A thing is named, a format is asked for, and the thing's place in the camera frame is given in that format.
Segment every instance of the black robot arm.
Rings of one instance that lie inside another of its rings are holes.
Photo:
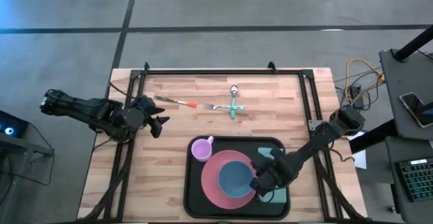
[[[102,130],[113,140],[124,142],[134,137],[134,132],[147,125],[151,134],[157,138],[169,117],[152,118],[151,115],[164,111],[157,108],[152,99],[143,95],[122,109],[123,103],[111,99],[79,99],[60,90],[50,89],[45,93],[40,109],[42,113],[54,116],[69,116],[87,123],[89,128]]]
[[[257,178],[250,186],[262,196],[273,189],[287,187],[298,177],[305,161],[341,136],[359,132],[364,122],[365,119],[352,106],[340,108],[331,115],[329,122],[322,122],[315,129],[312,139],[298,151],[284,154],[281,150],[272,149],[273,160],[261,156],[253,162]]]

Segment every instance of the fork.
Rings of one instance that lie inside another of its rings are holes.
[[[204,104],[204,107],[210,110],[216,110],[217,108],[229,109],[229,110],[245,110],[245,106],[218,106],[215,104]]]

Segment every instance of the phone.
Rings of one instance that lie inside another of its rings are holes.
[[[421,128],[429,127],[433,125],[433,114],[432,110],[426,110],[424,112],[418,112],[418,110],[424,107],[424,103],[418,98],[418,96],[411,92],[406,95],[399,97],[404,107],[410,113],[412,118],[417,122]]]

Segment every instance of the yellow cable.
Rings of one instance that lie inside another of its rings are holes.
[[[350,69],[350,65],[352,65],[353,62],[363,62],[364,64],[366,64],[367,66],[369,66],[371,68],[371,70],[373,70],[378,76],[380,76],[380,84],[378,84],[377,86],[383,85],[385,83],[385,76],[383,72],[380,72],[379,70],[375,69],[369,62],[367,62],[366,60],[362,59],[362,58],[354,58],[352,59],[349,63],[347,63],[347,67],[346,67],[346,87],[344,88],[344,96],[346,97],[346,99],[352,103],[352,99],[349,97],[349,95],[347,94],[348,91],[348,87],[349,87],[349,69]],[[366,91],[370,90],[370,89],[374,89],[376,88],[376,85],[372,85],[370,87],[368,87],[363,93],[365,93]]]

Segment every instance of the wooden tabletop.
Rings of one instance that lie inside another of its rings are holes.
[[[331,70],[314,68],[323,117],[327,120],[338,109]],[[111,81],[127,91],[131,69],[115,69]],[[235,120],[222,110],[207,110],[204,103],[229,105],[230,86],[237,85],[238,106]],[[310,105],[313,106],[307,82]],[[170,116],[163,125],[160,138],[150,135],[150,128],[140,130],[135,140],[133,164],[129,177],[124,221],[212,221],[194,219],[183,208],[183,186],[188,143],[198,135],[269,136],[283,142],[286,151],[295,151],[309,140],[305,122],[299,78],[295,75],[170,75],[146,76],[144,93],[148,97],[163,95],[183,101],[198,102],[197,108],[155,100],[166,108],[159,116]],[[111,88],[110,99],[124,102],[125,97]],[[95,144],[105,141],[99,135]],[[110,182],[116,143],[97,148],[91,158],[89,172],[78,217],[88,214],[97,204]],[[350,156],[345,139],[336,141],[334,149]],[[366,216],[364,201],[353,161],[340,162],[332,153],[337,185],[355,209]],[[117,209],[119,191],[113,204]],[[327,199],[334,213],[331,194]],[[317,180],[312,159],[305,162],[298,178],[290,185],[291,209],[282,221],[322,221]]]

